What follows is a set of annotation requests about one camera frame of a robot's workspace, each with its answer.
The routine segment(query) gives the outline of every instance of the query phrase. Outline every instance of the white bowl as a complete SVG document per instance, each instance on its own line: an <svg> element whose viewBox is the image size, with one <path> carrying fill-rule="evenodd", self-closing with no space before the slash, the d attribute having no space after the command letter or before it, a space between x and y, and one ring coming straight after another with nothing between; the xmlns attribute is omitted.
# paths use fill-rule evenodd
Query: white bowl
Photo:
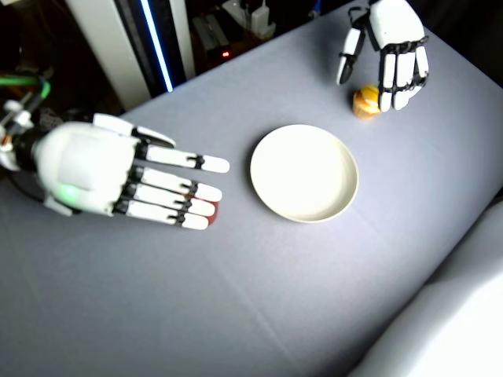
<svg viewBox="0 0 503 377"><path fill-rule="evenodd" d="M358 191L358 167L349 149L314 126L284 126L265 136L253 152L250 173L260 199L298 222L334 218Z"/></svg>

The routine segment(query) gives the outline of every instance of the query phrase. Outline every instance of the robotic hand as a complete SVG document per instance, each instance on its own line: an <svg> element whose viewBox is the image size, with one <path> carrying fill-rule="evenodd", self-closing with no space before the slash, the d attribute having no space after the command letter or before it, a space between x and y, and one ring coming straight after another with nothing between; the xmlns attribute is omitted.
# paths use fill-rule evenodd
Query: robotic hand
<svg viewBox="0 0 503 377"><path fill-rule="evenodd" d="M191 229L208 227L213 203L222 198L220 190L137 160L218 173L229 170L226 160L181 152L170 138L111 115L96 114L92 124L65 123L43 133L33 127L22 104L9 103L6 110L16 114L8 117L18 127L9 134L12 127L0 124L0 164L34 171L48 208L68 216L84 210Z"/></svg>
<svg viewBox="0 0 503 377"><path fill-rule="evenodd" d="M379 106L382 112L391 107L404 108L409 99L426 84L428 58L424 44L423 24L406 0L370 0L370 9L353 20L340 54L337 83L344 84L353 72L353 65L362 51L365 29L375 51L380 51Z"/></svg>

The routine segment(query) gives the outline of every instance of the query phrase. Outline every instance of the table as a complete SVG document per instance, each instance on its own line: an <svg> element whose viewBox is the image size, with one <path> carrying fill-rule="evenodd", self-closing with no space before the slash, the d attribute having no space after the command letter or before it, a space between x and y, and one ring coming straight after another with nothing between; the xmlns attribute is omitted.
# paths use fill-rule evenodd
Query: table
<svg viewBox="0 0 503 377"><path fill-rule="evenodd" d="M409 106L352 115L379 59L366 44L351 82L335 85L354 5L125 115L231 162L226 175L182 172L224 192L208 231L64 218L2 182L0 375L351 368L503 185L503 90L431 33L431 79ZM334 133L357 160L358 195L332 221L284 220L251 186L253 148L293 123Z"/></svg>

